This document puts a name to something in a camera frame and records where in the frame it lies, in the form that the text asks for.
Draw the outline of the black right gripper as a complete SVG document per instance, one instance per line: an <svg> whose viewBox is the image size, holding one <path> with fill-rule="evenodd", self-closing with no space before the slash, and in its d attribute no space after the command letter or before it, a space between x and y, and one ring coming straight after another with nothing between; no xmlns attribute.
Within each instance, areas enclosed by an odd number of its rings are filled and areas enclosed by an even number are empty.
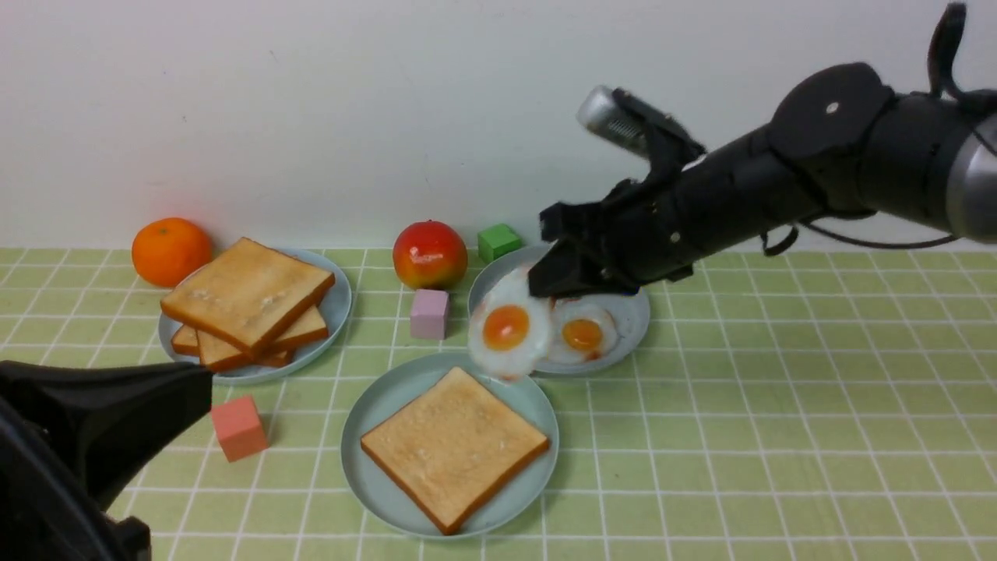
<svg viewBox="0 0 997 561"><path fill-rule="evenodd" d="M528 270L535 298L623 295L605 263L569 242L601 242L613 266L634 284L686 277L698 260L769 234L826 209L826 196L770 145L762 125L698 162L696 149L653 132L650 173L636 196L557 202L539 213L539 235L556 242Z"/></svg>

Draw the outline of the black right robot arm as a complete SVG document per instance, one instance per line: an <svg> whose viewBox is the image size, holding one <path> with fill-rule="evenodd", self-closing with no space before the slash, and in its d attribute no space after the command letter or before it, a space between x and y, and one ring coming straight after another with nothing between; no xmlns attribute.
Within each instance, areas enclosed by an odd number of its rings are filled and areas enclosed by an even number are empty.
<svg viewBox="0 0 997 561"><path fill-rule="evenodd" d="M713 152L634 93L596 86L578 121L650 170L601 201L542 210L551 248L528 273L530 293L634 295L748 239L779 256L800 228L875 248L816 227L820 219L886 213L942 233L898 245L907 251L994 244L995 92L965 91L952 75L966 18L966 4L952 2L938 21L928 91L895 92L863 62L829 67L795 86L769 123Z"/></svg>

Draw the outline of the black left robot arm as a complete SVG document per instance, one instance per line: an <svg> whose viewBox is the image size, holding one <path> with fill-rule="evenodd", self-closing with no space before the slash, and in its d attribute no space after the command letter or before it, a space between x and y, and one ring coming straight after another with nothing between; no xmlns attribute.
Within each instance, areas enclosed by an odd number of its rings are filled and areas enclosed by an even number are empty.
<svg viewBox="0 0 997 561"><path fill-rule="evenodd" d="M111 504L211 409L190 362L71 369L1 365L4 560L150 560L152 533Z"/></svg>

